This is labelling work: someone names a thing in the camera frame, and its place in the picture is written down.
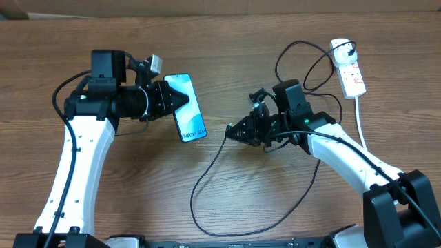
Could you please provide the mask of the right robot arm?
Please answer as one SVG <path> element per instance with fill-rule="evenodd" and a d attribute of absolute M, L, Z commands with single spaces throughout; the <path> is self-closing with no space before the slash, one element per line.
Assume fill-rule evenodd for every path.
<path fill-rule="evenodd" d="M 261 89 L 249 95 L 248 116 L 225 135 L 252 146 L 286 138 L 328 164 L 362 198 L 363 225 L 331 232 L 323 247 L 439 247 L 440 211 L 430 180 L 420 171 L 404 173 L 348 136 L 325 112 L 314 113 L 298 80 L 272 88 L 278 114 L 270 114 Z"/>

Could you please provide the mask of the Samsung Galaxy smartphone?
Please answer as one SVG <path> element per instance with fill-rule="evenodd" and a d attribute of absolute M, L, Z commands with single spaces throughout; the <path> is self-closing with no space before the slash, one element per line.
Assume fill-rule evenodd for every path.
<path fill-rule="evenodd" d="M 207 135 L 203 116 L 189 74 L 171 74 L 163 77 L 171 88 L 189 97 L 189 102 L 174 112 L 178 133 L 183 143 L 204 138 Z"/>

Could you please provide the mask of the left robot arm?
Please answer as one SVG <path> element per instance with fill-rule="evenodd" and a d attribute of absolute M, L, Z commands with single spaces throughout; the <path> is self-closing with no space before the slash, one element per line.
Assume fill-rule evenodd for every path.
<path fill-rule="evenodd" d="M 144 247 L 143 236 L 94 237 L 94 210 L 106 154 L 120 119 L 149 123 L 189 101 L 188 95 L 155 81 L 162 59 L 136 60 L 122 50 L 93 50 L 91 68 L 80 72 L 63 108 L 52 99 L 65 124 L 61 159 L 45 207 L 30 234 L 17 234 L 14 247 Z"/>

